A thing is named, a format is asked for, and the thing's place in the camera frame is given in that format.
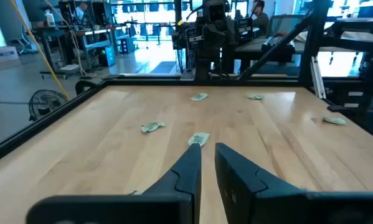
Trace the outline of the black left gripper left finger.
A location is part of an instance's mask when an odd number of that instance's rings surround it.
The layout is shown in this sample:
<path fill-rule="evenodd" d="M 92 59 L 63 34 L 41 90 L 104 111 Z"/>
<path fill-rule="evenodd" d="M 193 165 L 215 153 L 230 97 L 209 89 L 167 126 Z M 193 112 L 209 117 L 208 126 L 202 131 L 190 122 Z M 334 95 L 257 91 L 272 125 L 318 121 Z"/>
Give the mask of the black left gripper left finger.
<path fill-rule="evenodd" d="M 151 187 L 133 195 L 59 195 L 35 203 L 27 223 L 198 223 L 201 147 L 192 144 Z"/>

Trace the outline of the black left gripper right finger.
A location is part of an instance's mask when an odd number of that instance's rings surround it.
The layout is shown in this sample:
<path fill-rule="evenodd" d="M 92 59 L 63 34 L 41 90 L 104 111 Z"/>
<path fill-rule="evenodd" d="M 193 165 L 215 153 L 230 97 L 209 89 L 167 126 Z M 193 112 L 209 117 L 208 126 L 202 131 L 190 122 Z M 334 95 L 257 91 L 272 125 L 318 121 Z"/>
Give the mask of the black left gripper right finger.
<path fill-rule="evenodd" d="M 373 192 L 301 190 L 223 143 L 215 170 L 229 223 L 373 223 Z"/>

